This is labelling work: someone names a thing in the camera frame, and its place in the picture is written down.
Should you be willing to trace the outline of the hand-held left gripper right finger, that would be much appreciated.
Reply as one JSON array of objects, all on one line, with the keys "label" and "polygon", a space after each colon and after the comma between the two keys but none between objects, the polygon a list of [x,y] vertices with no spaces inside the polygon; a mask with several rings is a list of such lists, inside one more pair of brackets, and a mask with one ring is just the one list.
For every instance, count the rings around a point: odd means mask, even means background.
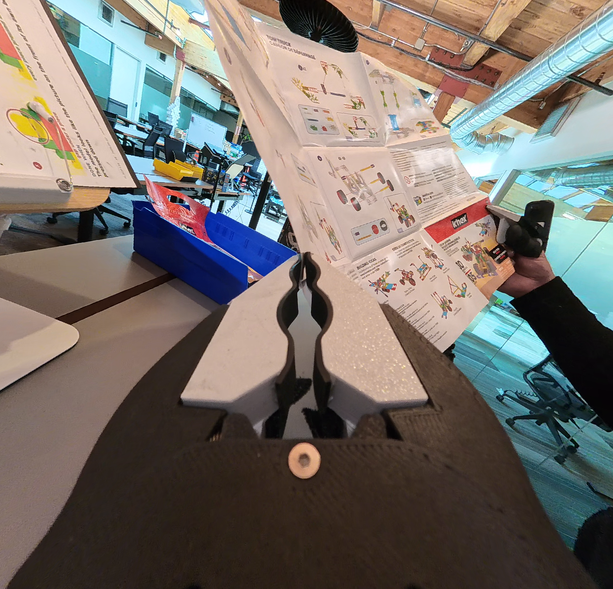
[{"label": "hand-held left gripper right finger", "polygon": [[382,306],[324,258],[305,255],[315,342],[316,409],[305,409],[315,438],[342,438],[348,424],[390,409],[424,406],[428,395]]}]

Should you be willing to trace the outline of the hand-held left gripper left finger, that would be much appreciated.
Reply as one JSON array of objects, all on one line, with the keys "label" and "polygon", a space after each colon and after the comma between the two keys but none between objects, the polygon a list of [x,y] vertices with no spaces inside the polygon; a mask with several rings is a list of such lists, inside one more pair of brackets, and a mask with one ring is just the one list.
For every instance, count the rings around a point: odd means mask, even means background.
[{"label": "hand-held left gripper left finger", "polygon": [[299,313],[302,260],[294,255],[234,298],[189,378],[184,406],[245,415],[266,438],[282,438],[307,389],[289,326]]}]

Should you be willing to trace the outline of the toy instruction sheet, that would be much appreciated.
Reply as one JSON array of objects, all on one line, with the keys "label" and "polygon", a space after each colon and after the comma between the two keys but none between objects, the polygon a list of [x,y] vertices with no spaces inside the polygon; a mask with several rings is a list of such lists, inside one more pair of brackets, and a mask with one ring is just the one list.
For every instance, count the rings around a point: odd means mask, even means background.
[{"label": "toy instruction sheet", "polygon": [[203,4],[301,252],[449,348],[514,269],[418,89],[356,52],[354,26],[325,0],[280,0],[285,28],[238,0]]}]

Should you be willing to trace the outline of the person's right forearm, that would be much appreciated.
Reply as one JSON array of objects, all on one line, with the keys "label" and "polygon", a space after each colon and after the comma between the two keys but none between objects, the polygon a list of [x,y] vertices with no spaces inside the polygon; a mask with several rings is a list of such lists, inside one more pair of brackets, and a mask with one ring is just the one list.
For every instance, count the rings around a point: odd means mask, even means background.
[{"label": "person's right forearm", "polygon": [[612,427],[612,330],[560,277],[512,300],[566,378]]}]

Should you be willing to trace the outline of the person's right hand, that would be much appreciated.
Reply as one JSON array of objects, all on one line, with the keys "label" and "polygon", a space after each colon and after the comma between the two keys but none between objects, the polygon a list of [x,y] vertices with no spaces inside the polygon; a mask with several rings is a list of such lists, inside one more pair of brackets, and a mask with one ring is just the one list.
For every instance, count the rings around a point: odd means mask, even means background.
[{"label": "person's right hand", "polygon": [[556,278],[544,251],[538,257],[526,257],[507,248],[514,273],[498,291],[517,299]]}]

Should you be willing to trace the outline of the blue plastic bin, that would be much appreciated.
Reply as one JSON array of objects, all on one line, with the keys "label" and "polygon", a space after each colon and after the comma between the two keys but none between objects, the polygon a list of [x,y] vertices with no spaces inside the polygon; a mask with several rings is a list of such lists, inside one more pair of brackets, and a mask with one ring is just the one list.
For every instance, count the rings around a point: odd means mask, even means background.
[{"label": "blue plastic bin", "polygon": [[134,251],[211,300],[225,304],[248,288],[248,267],[266,276],[295,255],[284,245],[221,213],[207,217],[213,244],[133,203]]}]

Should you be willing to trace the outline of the black mesh office chair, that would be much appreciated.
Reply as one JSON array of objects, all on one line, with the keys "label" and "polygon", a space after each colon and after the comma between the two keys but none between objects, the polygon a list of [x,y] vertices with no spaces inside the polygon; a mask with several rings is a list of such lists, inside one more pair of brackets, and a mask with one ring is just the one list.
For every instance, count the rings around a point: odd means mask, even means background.
[{"label": "black mesh office chair", "polygon": [[605,432],[612,431],[571,386],[552,355],[523,372],[522,377],[526,391],[498,389],[496,399],[518,403],[528,414],[509,417],[505,423],[513,427],[518,421],[533,421],[536,426],[546,426],[556,442],[554,460],[558,464],[563,465],[579,449],[577,440],[563,424],[578,427],[577,420],[581,420]]}]

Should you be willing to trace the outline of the yellow plastic bin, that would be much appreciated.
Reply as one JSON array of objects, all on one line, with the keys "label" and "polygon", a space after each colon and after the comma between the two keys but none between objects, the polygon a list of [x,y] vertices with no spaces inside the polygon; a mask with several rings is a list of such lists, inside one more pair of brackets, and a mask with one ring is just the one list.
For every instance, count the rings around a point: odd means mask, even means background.
[{"label": "yellow plastic bin", "polygon": [[202,181],[203,168],[182,161],[170,163],[158,159],[152,161],[156,174],[154,181],[157,183],[199,183]]}]

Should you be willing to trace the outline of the whiteboard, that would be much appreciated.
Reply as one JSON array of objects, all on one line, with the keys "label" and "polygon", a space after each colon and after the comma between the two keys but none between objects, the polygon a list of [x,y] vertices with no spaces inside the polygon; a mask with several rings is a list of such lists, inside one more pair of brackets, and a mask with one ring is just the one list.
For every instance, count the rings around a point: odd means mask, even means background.
[{"label": "whiteboard", "polygon": [[226,133],[226,126],[192,113],[186,135],[186,143],[198,149],[202,149],[205,144],[208,144],[211,147],[222,150],[226,140]]}]

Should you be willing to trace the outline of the black pole lamp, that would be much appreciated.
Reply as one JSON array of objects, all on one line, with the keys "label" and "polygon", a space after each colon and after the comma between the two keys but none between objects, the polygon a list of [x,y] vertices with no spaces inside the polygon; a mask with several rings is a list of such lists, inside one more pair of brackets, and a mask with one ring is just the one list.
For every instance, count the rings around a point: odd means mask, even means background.
[{"label": "black pole lamp", "polygon": [[[356,230],[386,220],[368,179],[382,129],[352,22],[326,0],[280,0],[289,33],[249,24],[234,6],[229,27],[235,95],[284,203],[296,241],[332,264],[359,254]],[[231,27],[227,17],[237,21]]]}]

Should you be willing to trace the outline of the white board with printed sheet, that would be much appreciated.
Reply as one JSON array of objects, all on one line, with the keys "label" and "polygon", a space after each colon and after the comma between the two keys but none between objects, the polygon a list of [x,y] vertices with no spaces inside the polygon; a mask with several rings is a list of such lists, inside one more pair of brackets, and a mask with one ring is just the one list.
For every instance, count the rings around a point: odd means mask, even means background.
[{"label": "white board with printed sheet", "polygon": [[44,0],[1,0],[1,204],[65,203],[134,173]]}]

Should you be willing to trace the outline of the silver air duct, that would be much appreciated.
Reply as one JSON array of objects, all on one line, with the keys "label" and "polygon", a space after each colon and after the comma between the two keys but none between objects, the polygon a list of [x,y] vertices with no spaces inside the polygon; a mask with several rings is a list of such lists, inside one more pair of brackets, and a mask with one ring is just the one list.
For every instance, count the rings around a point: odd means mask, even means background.
[{"label": "silver air duct", "polygon": [[478,130],[612,50],[612,0],[560,38],[484,101],[451,125],[450,138],[473,153],[501,154],[514,138]]}]

